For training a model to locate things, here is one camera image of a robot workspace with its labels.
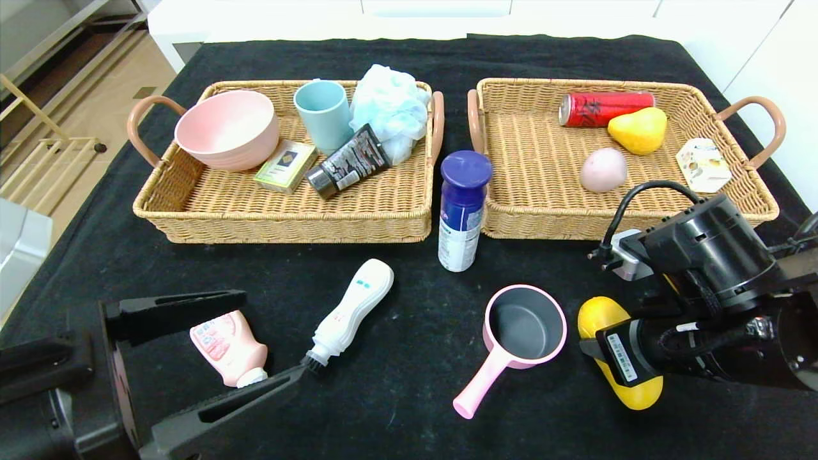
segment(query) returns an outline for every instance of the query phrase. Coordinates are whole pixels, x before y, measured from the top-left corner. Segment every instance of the wicker basket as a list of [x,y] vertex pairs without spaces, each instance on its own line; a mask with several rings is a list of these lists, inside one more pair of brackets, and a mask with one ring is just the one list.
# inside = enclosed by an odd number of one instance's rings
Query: wicker basket
[[[219,82],[207,87],[200,101],[235,89],[260,92],[273,101],[281,138],[310,142],[293,104],[295,90],[305,83],[307,80]],[[339,83],[351,98],[357,82]],[[417,85],[431,92],[428,84]],[[430,100],[428,111],[426,136],[417,142],[408,160],[328,201],[306,181],[292,195],[262,189],[253,180],[257,169],[239,173],[211,169],[174,141],[137,195],[133,212],[176,243],[421,241],[431,230],[434,163],[443,137],[440,92]],[[139,115],[132,113],[131,118],[139,120]],[[141,143],[138,138],[132,140],[134,145]]]
[[[580,168],[596,149],[622,148],[605,128],[565,128],[557,122],[564,94],[596,91],[650,91],[669,121],[662,147],[648,156],[626,155],[627,181],[606,193],[585,190],[579,184]],[[484,79],[469,91],[468,99],[474,149],[494,166],[483,221],[483,232],[490,237],[598,240],[631,187],[655,179],[685,183],[675,157],[691,138],[716,143],[733,173],[721,191],[753,226],[778,216],[778,205],[755,169],[780,145],[785,126],[777,107],[763,97],[749,97],[717,113],[697,88],[685,84]],[[773,117],[775,138],[748,162],[723,120],[750,102],[761,104]],[[641,193],[619,228],[646,228],[689,205],[667,189]]]

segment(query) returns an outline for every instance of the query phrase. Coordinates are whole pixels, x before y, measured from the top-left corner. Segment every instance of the table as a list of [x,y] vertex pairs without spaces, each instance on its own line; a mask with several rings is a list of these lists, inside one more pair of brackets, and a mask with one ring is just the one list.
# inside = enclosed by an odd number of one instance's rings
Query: table
[[[727,106],[678,43],[639,36],[208,44],[166,95],[190,106],[217,80],[357,79],[373,62],[443,91],[446,153],[470,147],[465,94],[488,76],[690,83],[716,110]],[[175,121],[170,110],[153,110],[143,138],[163,151]],[[740,120],[727,125],[747,153],[761,150]],[[96,300],[236,288],[247,290],[243,312],[270,347],[268,370],[278,372],[312,346],[316,325],[362,262],[376,257],[395,272],[392,291],[347,351],[321,378],[307,379],[297,399],[231,440],[234,458],[818,456],[818,395],[670,376],[659,402],[634,413],[580,353],[574,327],[553,362],[505,372],[475,418],[460,418],[452,399],[486,356],[480,327],[494,291],[516,282],[540,286],[573,325],[590,296],[627,307],[652,289],[587,263],[593,242],[482,237],[478,259],[464,273],[437,261],[436,222],[426,241],[409,245],[175,245],[131,212],[149,172],[130,145],[123,148],[31,282],[0,345],[56,333],[67,313]],[[772,162],[760,172],[782,209],[758,229],[773,244],[791,235],[807,210]],[[433,209],[438,205],[439,197]],[[162,417],[227,389],[185,333],[130,350],[125,363],[143,436]]]

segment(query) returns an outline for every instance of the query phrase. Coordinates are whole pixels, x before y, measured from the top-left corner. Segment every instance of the red can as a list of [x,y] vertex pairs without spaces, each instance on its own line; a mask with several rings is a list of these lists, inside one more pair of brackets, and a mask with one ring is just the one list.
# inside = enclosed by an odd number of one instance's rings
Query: red can
[[560,125],[599,128],[620,115],[656,106],[649,92],[571,92],[560,105]]

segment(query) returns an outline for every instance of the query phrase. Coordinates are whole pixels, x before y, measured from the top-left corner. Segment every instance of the black cable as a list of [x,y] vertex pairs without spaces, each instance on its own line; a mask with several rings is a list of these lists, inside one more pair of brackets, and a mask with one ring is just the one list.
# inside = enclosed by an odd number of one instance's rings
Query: black cable
[[700,203],[702,201],[699,195],[696,195],[696,192],[693,192],[688,187],[673,181],[648,181],[633,187],[625,194],[622,201],[619,202],[619,207],[616,209],[616,214],[613,215],[613,219],[608,225],[608,230],[605,232],[605,237],[600,243],[600,255],[602,256],[602,259],[608,259],[608,257],[610,257],[611,239],[614,237],[614,233],[616,232],[619,223],[622,222],[622,217],[625,215],[625,209],[631,204],[631,200],[633,200],[634,196],[650,188],[671,188],[672,190],[687,196],[687,198],[690,199],[693,204]]
[[818,240],[818,234],[813,235],[811,237],[801,238],[801,239],[794,239],[792,237],[787,238],[787,242],[781,243],[779,245],[770,246],[767,248],[772,254],[776,254],[781,252],[782,250],[788,250],[786,255],[793,255],[801,252],[804,249],[804,246],[807,245],[810,241]]
[[793,238],[800,240],[801,238],[808,237],[810,233],[814,232],[815,230],[818,230],[818,213],[808,217],[807,220],[801,224],[801,227],[798,227],[798,231],[795,232]]
[[708,285],[707,280],[704,279],[704,276],[702,276],[702,274],[696,270],[688,269],[685,270],[685,277],[693,284],[693,286],[696,287],[699,294],[701,294],[707,310],[706,313],[708,318],[721,317],[721,312],[723,311],[721,308],[721,302],[718,301],[718,297],[712,291],[712,289],[710,289],[710,286]]
[[787,255],[797,254],[806,241],[810,241],[812,238],[810,235],[818,231],[818,213],[815,213],[807,218],[804,223],[801,224],[801,227],[798,227],[798,230],[793,235],[793,240],[798,241],[792,249],[787,251]]
[[683,348],[680,350],[673,349],[667,346],[667,340],[676,334],[686,334],[686,332],[679,332],[676,328],[667,329],[659,336],[658,343],[662,351],[671,358],[695,358],[705,353],[711,353],[723,346],[731,345],[736,342],[747,339],[747,332],[744,327],[736,327],[722,332],[707,342],[702,342],[690,348]]

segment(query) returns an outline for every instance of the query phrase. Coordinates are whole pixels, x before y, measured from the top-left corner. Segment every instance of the soap box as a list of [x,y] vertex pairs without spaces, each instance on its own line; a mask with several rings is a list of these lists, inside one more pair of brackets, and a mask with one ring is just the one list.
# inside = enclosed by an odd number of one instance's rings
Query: soap box
[[676,162],[694,192],[716,193],[733,178],[724,156],[711,139],[690,139],[676,154]]
[[315,146],[281,139],[276,151],[256,173],[255,181],[264,188],[289,195],[317,157]]

